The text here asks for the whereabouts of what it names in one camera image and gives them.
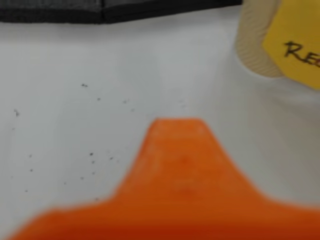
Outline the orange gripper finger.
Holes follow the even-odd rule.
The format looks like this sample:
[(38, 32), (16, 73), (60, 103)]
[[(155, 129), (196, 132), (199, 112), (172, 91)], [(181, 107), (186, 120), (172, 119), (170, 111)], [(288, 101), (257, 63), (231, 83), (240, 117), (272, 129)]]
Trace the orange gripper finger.
[(49, 211), (14, 234), (14, 240), (178, 240), (186, 202), (184, 119), (157, 119), (114, 195), (100, 203)]
[(202, 206), (221, 240), (318, 240), (320, 212), (274, 201), (259, 192), (233, 165), (206, 124), (199, 119), (186, 120), (191, 134), (192, 154), (199, 170), (196, 190)]

